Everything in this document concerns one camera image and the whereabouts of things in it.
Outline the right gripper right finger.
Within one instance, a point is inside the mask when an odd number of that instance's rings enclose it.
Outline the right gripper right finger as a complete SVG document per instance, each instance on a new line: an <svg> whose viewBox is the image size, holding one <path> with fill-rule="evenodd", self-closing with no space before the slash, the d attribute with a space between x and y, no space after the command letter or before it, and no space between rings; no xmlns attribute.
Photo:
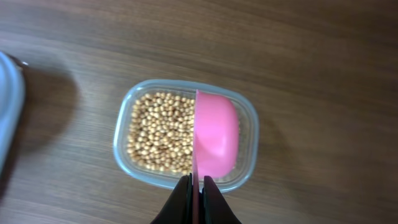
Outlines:
<svg viewBox="0 0 398 224"><path fill-rule="evenodd" d="M200 193L200 224L241 224L210 176L204 177Z"/></svg>

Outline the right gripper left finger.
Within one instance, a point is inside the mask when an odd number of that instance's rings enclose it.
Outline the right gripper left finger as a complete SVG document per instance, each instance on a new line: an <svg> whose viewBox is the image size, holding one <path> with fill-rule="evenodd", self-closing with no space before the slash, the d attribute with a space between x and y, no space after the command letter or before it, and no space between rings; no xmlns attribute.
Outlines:
<svg viewBox="0 0 398 224"><path fill-rule="evenodd" d="M193 176L180 178L159 214L150 224L192 224Z"/></svg>

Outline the pink measuring scoop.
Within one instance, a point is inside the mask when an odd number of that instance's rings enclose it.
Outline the pink measuring scoop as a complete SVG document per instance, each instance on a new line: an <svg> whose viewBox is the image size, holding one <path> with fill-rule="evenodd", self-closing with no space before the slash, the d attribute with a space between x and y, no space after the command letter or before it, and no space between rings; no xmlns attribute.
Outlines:
<svg viewBox="0 0 398 224"><path fill-rule="evenodd" d="M235 166L239 122L232 102L224 96L198 90L193 130L193 223L199 223L204 177L224 177Z"/></svg>

